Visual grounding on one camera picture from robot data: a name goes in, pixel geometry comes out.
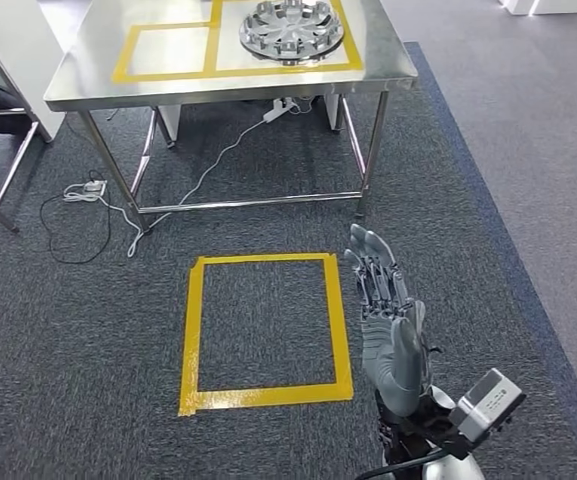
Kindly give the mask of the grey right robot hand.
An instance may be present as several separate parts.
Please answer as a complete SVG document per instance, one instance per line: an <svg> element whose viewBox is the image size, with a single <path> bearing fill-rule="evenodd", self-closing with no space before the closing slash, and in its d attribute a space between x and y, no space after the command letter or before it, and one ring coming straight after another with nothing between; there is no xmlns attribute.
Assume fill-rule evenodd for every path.
<svg viewBox="0 0 577 480"><path fill-rule="evenodd" d="M417 306L390 246L372 230L350 227L349 249L360 304L362 365L389 411L407 417L422 395L425 358Z"/></svg>

